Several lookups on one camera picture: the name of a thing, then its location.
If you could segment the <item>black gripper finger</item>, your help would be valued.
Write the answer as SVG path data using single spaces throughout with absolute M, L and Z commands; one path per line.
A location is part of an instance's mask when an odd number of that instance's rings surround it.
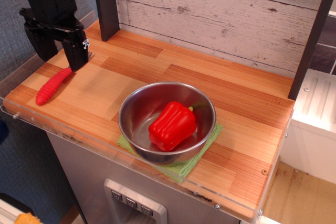
M 48 61 L 58 53 L 54 39 L 46 35 L 42 29 L 25 25 L 24 30 L 40 59 Z
M 64 52 L 66 54 L 67 60 L 69 62 L 69 67 L 72 71 L 77 71 L 83 67 L 88 61 L 88 47 L 89 40 L 84 41 L 68 41 L 64 40 L 62 42 Z

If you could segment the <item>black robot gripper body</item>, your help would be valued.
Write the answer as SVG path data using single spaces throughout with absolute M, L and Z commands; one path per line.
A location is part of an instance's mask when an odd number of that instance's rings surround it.
M 54 41 L 84 41 L 83 24 L 76 19 L 76 0 L 28 0 L 30 8 L 22 8 L 20 14 L 25 25 L 40 28 Z

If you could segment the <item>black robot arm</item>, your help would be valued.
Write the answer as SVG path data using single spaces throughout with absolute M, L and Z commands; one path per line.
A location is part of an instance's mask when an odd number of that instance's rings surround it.
M 75 17 L 76 0 L 28 0 L 30 7 L 19 13 L 25 19 L 25 33 L 43 61 L 58 53 L 62 44 L 70 69 L 77 71 L 88 61 L 89 42 L 83 24 Z

